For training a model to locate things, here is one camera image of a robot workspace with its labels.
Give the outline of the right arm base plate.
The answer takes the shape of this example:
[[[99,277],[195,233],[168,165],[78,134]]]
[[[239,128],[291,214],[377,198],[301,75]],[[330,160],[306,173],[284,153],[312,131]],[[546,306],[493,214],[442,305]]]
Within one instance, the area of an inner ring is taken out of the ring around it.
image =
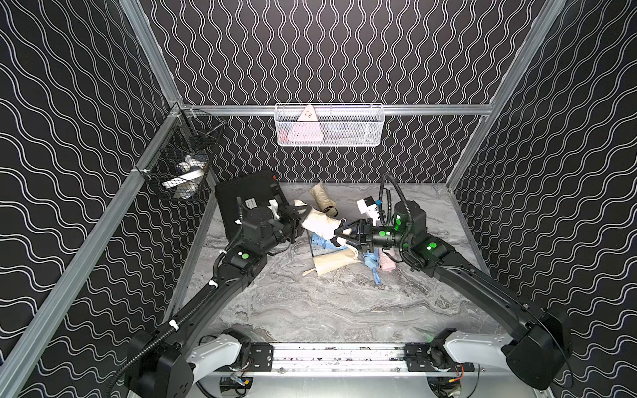
[[[455,362],[443,348],[429,343],[406,344],[403,359],[409,372],[475,372],[474,363]]]

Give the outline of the beige umbrella with wooden handle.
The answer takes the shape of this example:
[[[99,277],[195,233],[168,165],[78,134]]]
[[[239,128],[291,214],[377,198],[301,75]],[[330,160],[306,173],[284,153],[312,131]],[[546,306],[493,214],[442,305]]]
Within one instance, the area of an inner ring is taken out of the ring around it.
[[[305,202],[302,202],[299,199],[294,200],[294,205],[305,205]],[[307,217],[307,219],[301,224],[303,228],[306,230],[313,232],[326,240],[332,240],[335,242],[334,238],[336,235],[334,234],[334,230],[341,226],[341,221],[335,218],[329,217],[323,212],[319,212],[313,208],[311,214]]]

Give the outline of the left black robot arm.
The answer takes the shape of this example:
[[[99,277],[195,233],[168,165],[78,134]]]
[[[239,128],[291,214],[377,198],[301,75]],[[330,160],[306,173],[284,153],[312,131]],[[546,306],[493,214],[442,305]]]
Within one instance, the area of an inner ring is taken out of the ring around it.
[[[248,208],[238,203],[237,231],[213,264],[213,276],[169,321],[130,342],[128,356],[103,391],[110,397],[116,384],[140,397],[185,397],[210,373],[226,366],[247,365],[249,341],[226,332],[207,344],[199,340],[206,326],[265,268],[278,245],[302,235],[310,205],[288,203]]]

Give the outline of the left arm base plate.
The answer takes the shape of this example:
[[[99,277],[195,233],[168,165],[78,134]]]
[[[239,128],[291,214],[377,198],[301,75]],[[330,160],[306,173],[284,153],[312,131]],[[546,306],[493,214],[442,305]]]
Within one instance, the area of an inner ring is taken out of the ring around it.
[[[273,368],[275,348],[269,343],[244,343],[230,365],[220,371],[269,372]]]

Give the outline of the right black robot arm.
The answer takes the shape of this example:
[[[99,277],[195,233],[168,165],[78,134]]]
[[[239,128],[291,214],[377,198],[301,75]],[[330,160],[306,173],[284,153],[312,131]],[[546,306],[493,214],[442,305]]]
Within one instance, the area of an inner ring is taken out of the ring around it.
[[[403,263],[439,280],[496,320],[504,334],[489,338],[447,328],[420,358],[440,371],[465,364],[509,371],[535,390],[546,390],[572,355],[571,320],[558,306],[542,308],[472,265],[453,245],[428,231],[427,214],[414,201],[398,202],[384,226],[359,219],[335,229],[336,237],[363,252],[396,249]]]

